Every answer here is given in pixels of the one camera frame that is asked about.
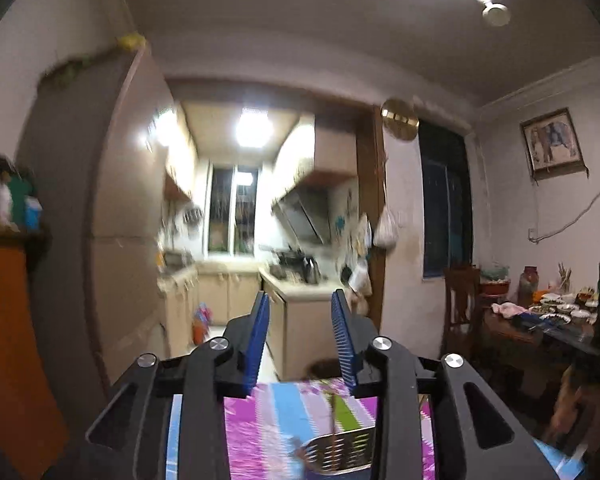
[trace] ceiling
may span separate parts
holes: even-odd
[[[300,115],[289,110],[268,110],[273,134],[263,148],[243,148],[235,139],[235,126],[242,113],[241,105],[202,102],[181,103],[187,126],[196,143],[198,156],[213,162],[256,164],[273,160]]]
[[[495,0],[509,25],[487,26],[475,0],[126,0],[149,37],[183,31],[300,35],[392,62],[475,105],[600,54],[580,0]]]

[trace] wooden door frame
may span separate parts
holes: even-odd
[[[356,134],[358,205],[375,228],[384,208],[384,139],[380,107],[346,97],[274,83],[179,77],[167,78],[176,101],[240,103],[244,106],[281,108],[328,116],[350,125]],[[370,250],[369,277],[373,294],[367,298],[368,316],[380,330],[386,252]]]

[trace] range hood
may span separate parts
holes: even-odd
[[[274,211],[288,222],[299,242],[331,243],[326,190],[296,188],[276,204]]]

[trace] ceiling fixture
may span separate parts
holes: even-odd
[[[493,0],[478,0],[484,5],[482,17],[491,27],[503,27],[511,21],[511,12],[503,4],[494,4]]]
[[[235,136],[244,148],[261,148],[273,135],[273,124],[267,112],[244,108],[235,127]]]

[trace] dark window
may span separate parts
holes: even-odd
[[[258,170],[239,166],[235,179],[234,254],[253,254]]]
[[[229,251],[231,184],[234,169],[213,168],[209,204],[209,252]]]
[[[258,170],[212,168],[208,252],[253,254]]]
[[[464,139],[420,121],[424,195],[425,278],[445,267],[470,263],[474,244],[469,166]]]

